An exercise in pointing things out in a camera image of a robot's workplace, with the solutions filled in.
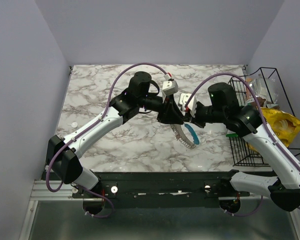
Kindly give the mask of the blue key tag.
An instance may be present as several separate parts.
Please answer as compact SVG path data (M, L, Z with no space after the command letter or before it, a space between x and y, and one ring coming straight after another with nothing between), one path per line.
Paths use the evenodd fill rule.
M193 138L193 143L194 143L195 145L199 145L199 144L200 144L200 141L199 141L199 138L198 138L198 136L197 136L195 130L194 130L189 124L187 124L187 123L186 123L184 126L185 126L185 127L187 128L187 130L190 132L190 134L191 134L191 136L192 136L192 138Z

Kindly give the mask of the grey curved keyring holder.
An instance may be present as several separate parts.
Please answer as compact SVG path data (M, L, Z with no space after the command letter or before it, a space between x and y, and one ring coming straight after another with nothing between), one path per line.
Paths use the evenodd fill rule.
M196 145L186 136L180 124L171 124L170 128L173 131L175 138L186 148L191 150L196 148Z

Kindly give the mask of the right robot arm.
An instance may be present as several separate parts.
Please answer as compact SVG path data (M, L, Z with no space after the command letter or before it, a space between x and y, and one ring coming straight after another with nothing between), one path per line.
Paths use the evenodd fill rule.
M270 198L281 209L291 212L300 206L300 162L280 141L253 106L241 106L233 87L224 82L208 88L211 105L204 106L191 95L184 105L186 115L197 126L223 123L252 145L276 173L275 177L234 172L220 183L220 191L231 196L250 192Z

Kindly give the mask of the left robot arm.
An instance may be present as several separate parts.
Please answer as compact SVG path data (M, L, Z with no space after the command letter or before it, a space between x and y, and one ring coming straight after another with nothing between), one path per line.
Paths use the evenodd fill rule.
M51 137L46 154L46 179L54 172L63 184L80 185L89 197L97 197L101 191L99 178L79 161L94 143L138 115L141 108L157 112L157 120L163 124L183 124L183 115L174 100L178 84L168 73L164 78L162 96L159 96L149 91L151 85L158 87L151 75L144 71L136 72L128 87L110 99L97 117L63 138L57 135Z

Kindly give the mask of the green snack packet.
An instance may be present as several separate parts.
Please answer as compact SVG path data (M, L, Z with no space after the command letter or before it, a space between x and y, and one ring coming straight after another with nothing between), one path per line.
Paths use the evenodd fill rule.
M238 135L236 133L227 133L226 137L228 137L228 138L236 138L236 137L238 137Z

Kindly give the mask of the clear snack packet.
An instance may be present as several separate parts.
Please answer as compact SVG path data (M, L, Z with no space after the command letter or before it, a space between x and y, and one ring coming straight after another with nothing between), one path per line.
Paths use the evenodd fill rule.
M263 76L259 74L256 78L246 78L246 82L253 90L262 107L265 107L267 104L276 104L278 102L276 79L263 78Z

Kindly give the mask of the yellow chips bag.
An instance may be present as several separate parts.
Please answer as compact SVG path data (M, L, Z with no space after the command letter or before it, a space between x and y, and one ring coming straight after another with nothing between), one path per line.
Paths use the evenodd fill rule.
M275 108L262 107L262 113L276 136L286 147L289 147L300 132L300 120Z

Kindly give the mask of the beige bottle white cap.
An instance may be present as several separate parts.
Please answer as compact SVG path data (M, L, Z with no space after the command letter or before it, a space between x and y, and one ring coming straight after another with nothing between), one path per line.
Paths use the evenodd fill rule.
M68 123L68 126L71 126L72 128L76 129L78 127L78 123L76 121L72 122L72 123Z

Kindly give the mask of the black mounting rail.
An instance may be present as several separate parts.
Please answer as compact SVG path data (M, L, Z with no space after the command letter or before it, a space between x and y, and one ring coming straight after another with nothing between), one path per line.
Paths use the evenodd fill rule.
M97 193L111 203L80 189L72 197L92 212L101 209L218 208L226 200L251 194L234 190L230 172L99 172Z

